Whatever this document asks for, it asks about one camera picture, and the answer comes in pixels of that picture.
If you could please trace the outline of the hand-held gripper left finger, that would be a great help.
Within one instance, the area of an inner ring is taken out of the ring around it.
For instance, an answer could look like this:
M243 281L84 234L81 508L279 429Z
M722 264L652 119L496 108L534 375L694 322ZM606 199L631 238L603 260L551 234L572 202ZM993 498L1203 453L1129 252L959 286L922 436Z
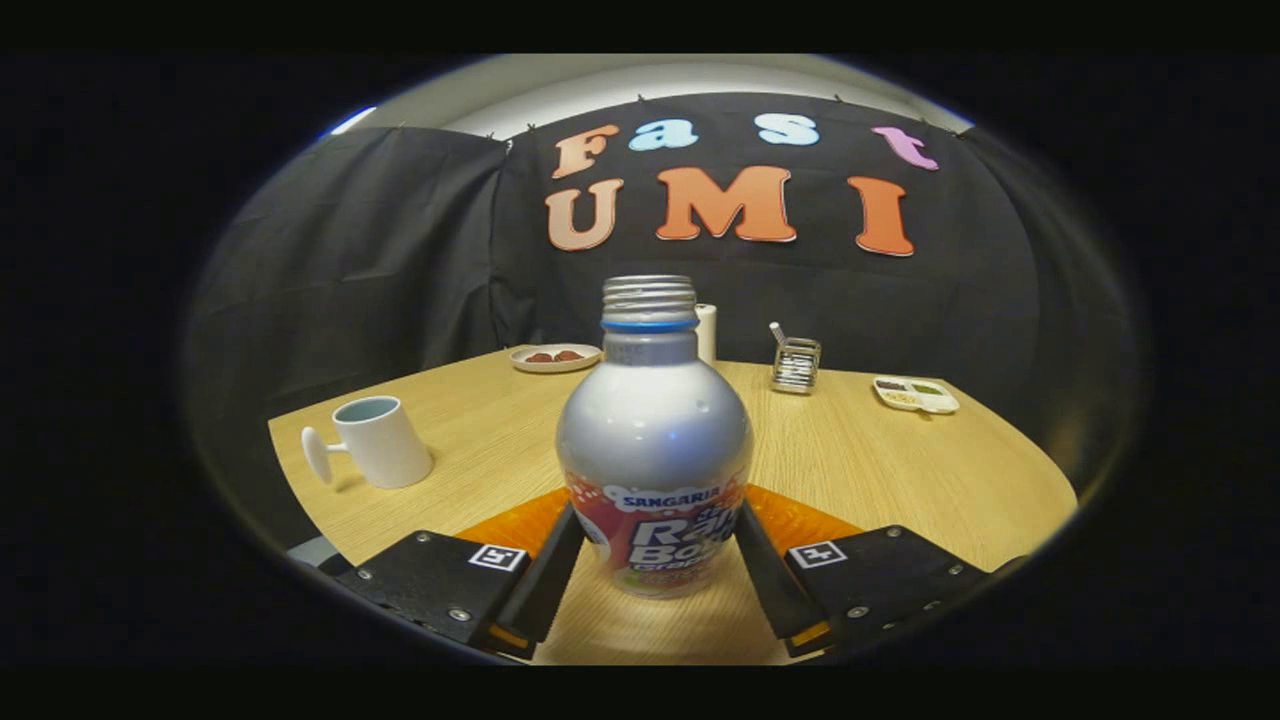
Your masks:
M412 530L364 562L338 553L335 580L445 641L530 660L584 539L570 492L556 489L453 536Z

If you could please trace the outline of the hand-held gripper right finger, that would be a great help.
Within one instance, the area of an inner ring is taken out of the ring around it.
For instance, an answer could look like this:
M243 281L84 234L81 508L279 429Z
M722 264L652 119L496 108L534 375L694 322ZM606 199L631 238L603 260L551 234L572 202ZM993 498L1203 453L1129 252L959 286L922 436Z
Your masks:
M864 530L749 486L735 527L758 601L794 659L851 659L915 630L1018 569L986 571L893 524Z

